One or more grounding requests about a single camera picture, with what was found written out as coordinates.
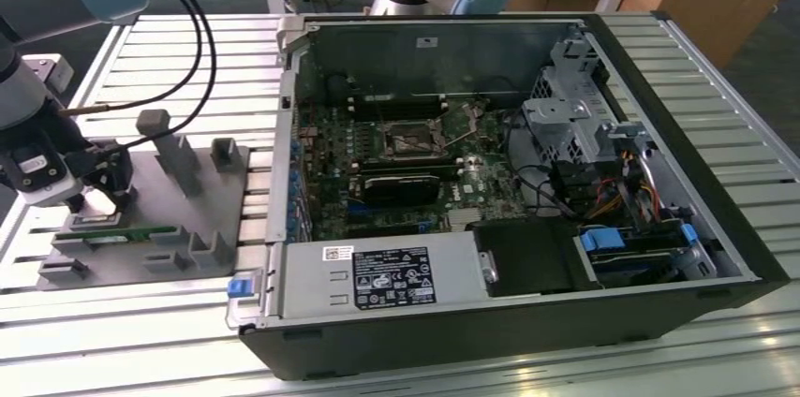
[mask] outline metal panel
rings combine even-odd
[[[236,59],[238,56],[274,54],[276,33],[261,28],[272,27],[264,24],[272,24],[276,17],[214,15],[212,19],[221,29],[220,50],[233,57],[232,62],[245,61]],[[698,69],[698,63],[703,65],[698,55],[678,58],[679,45],[683,51],[692,50],[671,37],[662,22],[642,13],[615,14],[607,22],[632,56],[651,62],[646,77],[676,112],[676,120],[720,181],[746,205],[743,211],[794,279],[787,287],[743,308],[703,316],[655,341],[286,383],[269,373],[225,327],[226,278],[31,291],[42,259],[38,255],[50,250],[51,232],[61,226],[66,211],[17,205],[0,230],[0,240],[14,234],[3,245],[7,252],[0,261],[0,288],[6,289],[0,294],[3,395],[667,397],[678,393],[783,395],[800,387],[797,170],[787,166],[793,163],[783,160],[781,149],[773,147],[770,134],[753,128],[759,127],[759,121],[747,111],[734,112],[741,109],[738,97],[726,87],[720,89],[718,78],[712,81]],[[176,71],[156,66],[170,65],[174,57],[192,57],[190,31],[188,16],[146,16],[133,31],[115,29],[77,102],[127,102],[166,91],[184,71],[177,66]],[[186,59],[180,61],[185,66]],[[269,113],[276,108],[280,69],[265,66],[245,71],[250,74],[240,69],[228,71],[236,74],[218,85],[206,109],[218,115],[201,117],[186,131],[197,146],[226,136],[260,149],[245,198],[240,270],[265,261],[260,237],[269,205],[274,125],[270,114],[240,113],[253,109]],[[164,104],[178,113],[186,113],[204,93],[204,74]],[[136,140],[134,116],[136,112],[91,115],[82,127],[91,136],[117,134],[122,141]],[[153,148],[146,145],[140,149]]]

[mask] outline warning label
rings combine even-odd
[[[361,310],[437,302],[428,247],[355,252],[353,272]]]

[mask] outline wire bundle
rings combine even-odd
[[[146,144],[148,142],[158,140],[164,137],[172,136],[178,131],[185,129],[193,123],[193,121],[197,119],[197,117],[201,114],[201,112],[204,111],[205,105],[212,97],[212,92],[214,90],[214,85],[217,84],[217,75],[218,75],[217,43],[214,40],[214,33],[212,31],[212,25],[209,23],[208,16],[205,14],[204,8],[201,7],[198,0],[180,0],[180,2],[182,4],[182,6],[185,7],[186,13],[189,14],[189,18],[192,19],[192,23],[194,26],[194,32],[196,32],[196,41],[198,44],[198,50],[196,51],[194,62],[193,62],[193,65],[186,73],[185,78],[176,84],[176,86],[173,86],[173,88],[170,88],[170,90],[168,90],[166,92],[161,93],[160,95],[157,95],[154,97],[150,97],[148,99],[138,100],[134,102],[127,102],[126,104],[121,104],[121,105],[95,105],[91,107],[82,108],[82,109],[63,110],[62,115],[63,116],[74,116],[74,115],[79,115],[79,114],[93,114],[93,113],[102,113],[106,111],[134,109],[137,107],[142,107],[145,105],[160,102],[160,101],[165,100],[168,97],[173,96],[186,86],[186,84],[192,81],[196,74],[198,73],[198,70],[201,67],[201,61],[204,59],[204,51],[205,51],[205,43],[204,43],[204,32],[205,32],[208,45],[209,45],[210,70],[209,70],[209,81],[206,84],[204,96],[201,97],[201,102],[198,102],[198,106],[196,107],[194,111],[189,114],[186,119],[180,124],[177,124],[174,127],[169,128],[168,130],[164,130],[160,133],[145,136],[145,137],[140,138],[138,140],[136,140],[127,144],[123,144],[121,146],[117,146],[117,147],[111,148],[110,150],[105,151],[102,153],[102,156],[106,158],[109,158],[110,156],[113,156],[115,154],[119,154],[121,152],[129,150],[130,148],[133,148],[136,146]]]

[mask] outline slotted metal surface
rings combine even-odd
[[[18,202],[0,236],[0,394],[217,395],[790,395],[800,391],[800,184],[797,158],[694,48],[651,15],[607,23],[688,132],[794,281],[749,306],[702,317],[662,339],[525,357],[286,383],[225,325],[228,279],[37,292],[62,209]],[[214,17],[224,83],[188,128],[193,145],[218,136],[253,147],[238,269],[264,263],[272,128],[278,79],[277,17]],[[126,102],[169,89],[194,54],[184,16],[114,28],[79,104]],[[208,69],[165,104],[182,120]],[[636,118],[623,96],[623,108]],[[137,112],[90,115],[87,136],[134,140]],[[425,355],[427,346],[409,346]]]

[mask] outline motherboard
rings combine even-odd
[[[316,241],[467,230],[525,215],[503,117],[480,96],[361,96],[301,106]]]

